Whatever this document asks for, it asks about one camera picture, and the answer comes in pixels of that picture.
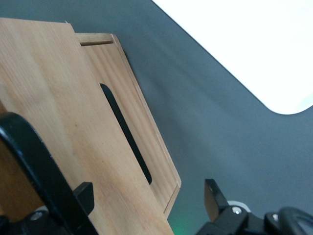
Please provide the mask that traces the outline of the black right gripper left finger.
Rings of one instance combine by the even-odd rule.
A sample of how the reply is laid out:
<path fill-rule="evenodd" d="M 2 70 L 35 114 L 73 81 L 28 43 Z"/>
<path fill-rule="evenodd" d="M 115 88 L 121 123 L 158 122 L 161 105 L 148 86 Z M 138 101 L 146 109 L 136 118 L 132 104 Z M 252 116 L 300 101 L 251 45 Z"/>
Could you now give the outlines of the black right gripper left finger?
<path fill-rule="evenodd" d="M 89 216 L 94 209 L 94 193 L 92 182 L 81 183 L 74 191 L 76 198 L 75 215 L 80 218 Z"/>

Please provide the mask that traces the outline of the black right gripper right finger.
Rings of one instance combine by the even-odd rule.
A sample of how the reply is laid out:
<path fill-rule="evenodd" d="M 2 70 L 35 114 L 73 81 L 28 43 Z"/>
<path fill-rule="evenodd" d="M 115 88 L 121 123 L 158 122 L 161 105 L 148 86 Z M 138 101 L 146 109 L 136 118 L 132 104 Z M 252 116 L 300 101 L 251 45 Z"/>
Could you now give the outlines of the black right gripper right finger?
<path fill-rule="evenodd" d="M 264 221 L 241 206 L 231 206 L 213 179 L 204 181 L 204 204 L 210 221 L 199 235 L 265 235 Z"/>

